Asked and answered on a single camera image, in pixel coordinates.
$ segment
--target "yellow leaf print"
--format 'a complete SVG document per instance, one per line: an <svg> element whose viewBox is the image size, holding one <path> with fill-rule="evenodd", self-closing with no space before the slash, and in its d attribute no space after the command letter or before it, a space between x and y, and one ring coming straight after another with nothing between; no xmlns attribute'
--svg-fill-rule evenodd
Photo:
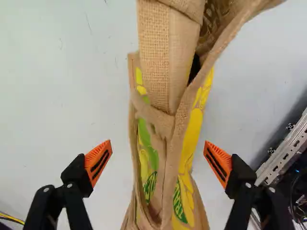
<svg viewBox="0 0 307 230"><path fill-rule="evenodd" d="M188 225L190 227L194 227L195 219L194 219L194 201L193 201L193 185L191 183L191 178L189 171L192 167L194 151L197 145L198 137L201 132L201 124L203 119L203 110L205 103L208 99L209 91L211 88L213 80L213 68L208 73L204 84L199 87L196 92L195 101L193 103L192 110L190 112L189 123L187 130L185 132L181 150L181 158L179 163L179 174L178 174L178 182L180 187L180 199L181 202L176 202L182 204L184 217L186 218ZM175 230L189 230L189 228L182 225L185 223L184 219L178 219L178 216L174 214L172 215L172 225Z"/></svg>

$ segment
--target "metal rail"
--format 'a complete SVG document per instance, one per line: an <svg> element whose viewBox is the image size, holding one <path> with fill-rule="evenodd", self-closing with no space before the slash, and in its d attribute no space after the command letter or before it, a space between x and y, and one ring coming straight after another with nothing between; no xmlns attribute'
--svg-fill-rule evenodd
<svg viewBox="0 0 307 230"><path fill-rule="evenodd" d="M278 148L272 153L256 171L256 186L264 184L266 186L275 185L279 182L280 175L287 172L289 167L307 148L307 108L301 118L296 123L291 132L286 136ZM253 209L251 220L256 229L260 230L260 220L258 214Z"/></svg>

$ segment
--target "white surface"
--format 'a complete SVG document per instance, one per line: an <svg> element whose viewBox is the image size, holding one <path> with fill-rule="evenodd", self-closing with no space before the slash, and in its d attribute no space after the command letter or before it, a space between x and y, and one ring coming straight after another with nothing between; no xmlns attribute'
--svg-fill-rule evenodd
<svg viewBox="0 0 307 230"><path fill-rule="evenodd" d="M306 7L290 0L247 23L216 63L193 166L212 230L232 201L203 142L257 157L307 88ZM78 153L110 138L114 154L85 203L94 229L119 229L132 188L125 58L137 47L134 0L1 2L0 210L25 218L39 187L60 185Z"/></svg>

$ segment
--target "screw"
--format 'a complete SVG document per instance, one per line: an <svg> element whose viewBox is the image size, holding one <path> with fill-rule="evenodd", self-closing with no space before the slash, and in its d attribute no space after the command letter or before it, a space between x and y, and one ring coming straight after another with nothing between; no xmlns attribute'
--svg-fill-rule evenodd
<svg viewBox="0 0 307 230"><path fill-rule="evenodd" d="M251 188L251 184L250 183L245 183L245 186L247 187L247 188Z"/></svg>
<svg viewBox="0 0 307 230"><path fill-rule="evenodd" d="M274 189L274 188L269 187L269 190L270 190L272 193L275 193L275 189Z"/></svg>

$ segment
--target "wire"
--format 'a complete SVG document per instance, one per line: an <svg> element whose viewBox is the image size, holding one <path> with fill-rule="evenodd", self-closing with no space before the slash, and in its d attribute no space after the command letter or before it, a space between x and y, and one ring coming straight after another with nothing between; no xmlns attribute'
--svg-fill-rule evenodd
<svg viewBox="0 0 307 230"><path fill-rule="evenodd" d="M302 170L301 172L298 173L298 175L296 176L296 178L291 182L291 186L290 186L290 212L291 212L291 216L292 218L295 220L295 219L298 219L299 222L300 222L300 226L302 225L301 223L301 220L299 218L296 217L296 215L294 215L294 206L293 206L293 199L292 199L292 196L293 196L293 190L294 190L294 187L296 186L298 180L307 173L307 169L304 169Z"/></svg>
<svg viewBox="0 0 307 230"><path fill-rule="evenodd" d="M0 217L0 219L8 220L8 221L11 221L11 222L14 222L14 223L17 223L17 224L21 224L20 222L18 222L18 221L16 221L16 220L9 219L9 218L6 218L6 217Z"/></svg>
<svg viewBox="0 0 307 230"><path fill-rule="evenodd" d="M9 221L24 225L24 221L22 219L17 219L3 212L0 212L0 219L9 220Z"/></svg>
<svg viewBox="0 0 307 230"><path fill-rule="evenodd" d="M302 223L300 219L298 219L298 223L302 230L307 230L307 228L305 227L305 225Z"/></svg>

